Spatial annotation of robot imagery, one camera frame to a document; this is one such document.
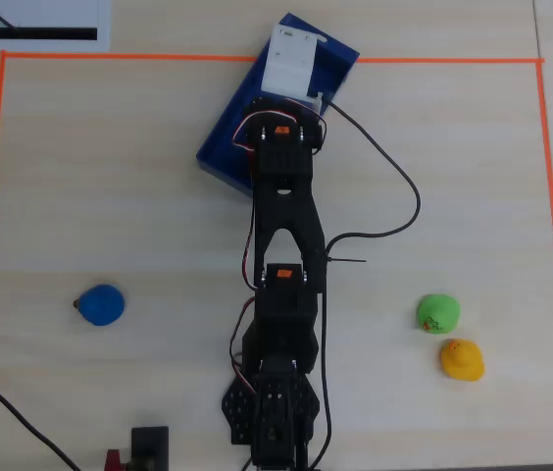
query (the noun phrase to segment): blue box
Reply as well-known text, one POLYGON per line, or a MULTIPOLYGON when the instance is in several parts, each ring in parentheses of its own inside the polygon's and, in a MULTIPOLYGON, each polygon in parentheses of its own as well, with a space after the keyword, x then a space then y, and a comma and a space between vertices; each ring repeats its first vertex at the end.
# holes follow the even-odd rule
MULTIPOLYGON (((321 92, 323 96, 332 99, 357 61, 359 52, 291 13, 285 15, 279 23, 319 34, 327 39, 327 42, 318 41, 314 70, 307 94, 315 97, 321 92)), ((257 61, 248 71, 244 81, 235 91, 207 140, 196 154, 198 164, 203 170, 247 194, 251 194, 252 189, 248 156, 243 149, 231 144, 231 137, 243 119, 244 108, 250 105, 253 98, 269 95, 261 91, 269 45, 270 41, 261 51, 257 61)), ((327 104, 323 103, 321 114, 326 110, 327 104)))

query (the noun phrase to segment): work area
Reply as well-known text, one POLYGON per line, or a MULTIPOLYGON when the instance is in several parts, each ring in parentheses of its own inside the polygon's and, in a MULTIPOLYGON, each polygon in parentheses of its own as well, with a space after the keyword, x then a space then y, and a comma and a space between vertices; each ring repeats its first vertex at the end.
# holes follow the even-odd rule
MULTIPOLYGON (((309 464, 325 389, 324 471, 553 463, 553 0, 117 0, 108 51, 3 49, 0 393, 80 469, 104 469, 109 449, 125 461, 131 429, 155 426, 170 470, 241 469, 251 447, 231 444, 223 400, 235 378, 260 392, 270 339, 242 338, 259 291, 282 299, 287 280, 317 299, 300 303, 317 344, 305 331, 309 349, 292 353, 295 384, 318 399, 309 464), (242 100, 222 133, 242 160, 205 165, 197 154, 288 13, 342 54, 334 94, 318 108, 242 100), (249 225, 256 214, 253 236, 269 232, 275 212, 250 188, 298 194, 312 178, 294 166, 277 180, 260 165, 268 144, 313 162, 322 255, 335 236, 415 215, 414 189, 329 101, 416 185, 420 213, 398 234, 336 243, 330 257, 366 262, 323 258, 326 281, 309 270, 318 234, 296 240, 304 250, 277 231, 262 277, 249 225), (117 293, 98 317, 95 295, 117 293)), ((301 201, 288 207, 308 229, 301 201)), ((0 469, 68 468, 0 404, 0 469)))

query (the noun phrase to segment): wooden table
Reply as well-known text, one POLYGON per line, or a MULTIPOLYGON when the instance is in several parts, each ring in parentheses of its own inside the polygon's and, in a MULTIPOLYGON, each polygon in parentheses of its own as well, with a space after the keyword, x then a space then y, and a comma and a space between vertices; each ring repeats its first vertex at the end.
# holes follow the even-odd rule
MULTIPOLYGON (((536 3, 553 126, 553 2, 536 3)), ((289 10, 367 57, 537 57, 529 1, 114 8, 113 52, 252 55, 289 10)), ((171 469, 234 470, 247 457, 228 444, 220 398, 248 296, 250 202, 194 154, 248 68, 6 61, 0 391, 83 469, 142 425, 170 426, 171 469), (71 303, 101 281, 125 290, 127 310, 97 329, 71 303)), ((413 177, 423 213, 402 235, 335 249, 369 263, 329 269, 323 469, 553 462, 553 225, 535 64, 359 64, 336 102, 413 177), (415 328, 430 292, 461 301, 453 336, 482 348, 480 382, 445 378, 443 338, 415 328)), ((410 188, 336 113, 327 122, 314 180, 327 236, 402 224, 410 188)), ((268 260, 294 261, 293 246, 279 233, 268 260)), ((311 380, 320 392, 319 370, 311 380)), ((0 406, 6 467, 64 469, 0 406)))

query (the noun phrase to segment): yellow duck toy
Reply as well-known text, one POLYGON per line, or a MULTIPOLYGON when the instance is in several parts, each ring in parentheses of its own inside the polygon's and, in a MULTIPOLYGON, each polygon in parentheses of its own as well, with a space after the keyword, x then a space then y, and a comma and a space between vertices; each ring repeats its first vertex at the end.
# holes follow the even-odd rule
POLYGON ((450 340, 440 351, 442 368, 454 380, 477 381, 485 366, 479 347, 470 340, 450 340))

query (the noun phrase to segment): black electronic device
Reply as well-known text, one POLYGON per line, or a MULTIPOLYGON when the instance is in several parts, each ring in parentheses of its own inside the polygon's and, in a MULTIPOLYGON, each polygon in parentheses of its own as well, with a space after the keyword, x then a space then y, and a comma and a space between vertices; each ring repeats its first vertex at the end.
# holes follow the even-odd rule
POLYGON ((325 235, 312 195, 319 116, 288 100, 255 99, 246 126, 256 222, 255 313, 243 336, 242 378, 223 398, 234 445, 250 445, 261 469, 308 469, 307 444, 320 403, 307 374, 318 356, 314 324, 327 283, 325 235), (281 114, 270 112, 278 109, 281 114), (265 265, 276 231, 291 232, 301 264, 265 265))

